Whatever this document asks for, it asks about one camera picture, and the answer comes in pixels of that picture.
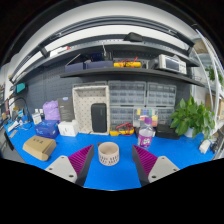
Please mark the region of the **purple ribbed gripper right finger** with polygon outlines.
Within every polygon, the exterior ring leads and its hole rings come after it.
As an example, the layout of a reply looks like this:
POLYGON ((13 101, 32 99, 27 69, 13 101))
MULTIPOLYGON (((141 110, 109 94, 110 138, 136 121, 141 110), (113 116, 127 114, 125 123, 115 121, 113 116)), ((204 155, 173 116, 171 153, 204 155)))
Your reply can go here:
POLYGON ((136 145, 132 146, 132 156, 142 186, 179 171, 179 168, 166 156, 157 157, 136 145))

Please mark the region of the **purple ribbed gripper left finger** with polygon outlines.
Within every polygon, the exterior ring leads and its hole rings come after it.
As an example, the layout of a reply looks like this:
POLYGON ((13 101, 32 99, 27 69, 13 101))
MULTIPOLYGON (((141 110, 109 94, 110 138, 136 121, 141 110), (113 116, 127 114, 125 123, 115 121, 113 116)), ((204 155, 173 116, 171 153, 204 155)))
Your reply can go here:
POLYGON ((83 186, 85 184, 93 156, 94 145, 89 145, 70 156, 59 156, 46 168, 46 171, 79 186, 83 186))

